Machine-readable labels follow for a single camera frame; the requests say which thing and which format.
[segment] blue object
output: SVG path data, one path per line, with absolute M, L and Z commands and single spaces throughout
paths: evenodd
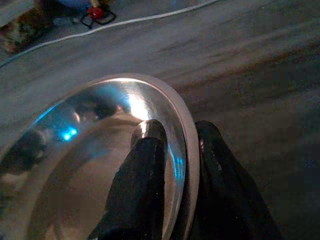
M 90 0 L 58 0 L 63 5 L 73 9 L 83 9 L 90 6 Z

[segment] gray floor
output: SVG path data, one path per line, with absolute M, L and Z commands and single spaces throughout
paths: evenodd
M 118 21 L 175 9 L 176 1 L 153 2 L 113 8 Z M 85 28 L 57 28 L 39 42 L 77 31 Z M 318 1 L 222 0 L 50 45 L 0 68 L 0 146 L 78 85 L 152 75 L 181 94 L 195 120 L 218 126 L 287 239 L 318 239 L 319 41 Z

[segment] red object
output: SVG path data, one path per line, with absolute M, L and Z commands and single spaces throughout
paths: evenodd
M 100 7 L 90 7 L 86 11 L 92 19 L 102 19 L 105 17 L 105 12 Z

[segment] floor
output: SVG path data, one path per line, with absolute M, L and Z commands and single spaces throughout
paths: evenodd
M 115 0 L 111 9 L 123 21 L 196 2 Z M 38 43 L 82 31 L 56 28 Z M 152 75 L 181 94 L 195 120 L 217 125 L 286 239 L 318 239 L 319 42 L 317 1 L 221 0 L 53 44 L 0 68 L 0 148 L 76 86 Z

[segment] stainless steel plate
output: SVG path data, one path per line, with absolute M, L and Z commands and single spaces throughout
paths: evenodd
M 149 119 L 160 121 L 167 135 L 163 239 L 173 231 L 183 192 L 186 236 L 199 183 L 193 119 L 166 83 L 122 74 L 71 92 L 2 152 L 0 231 L 5 239 L 85 239 L 103 215 L 134 128 Z

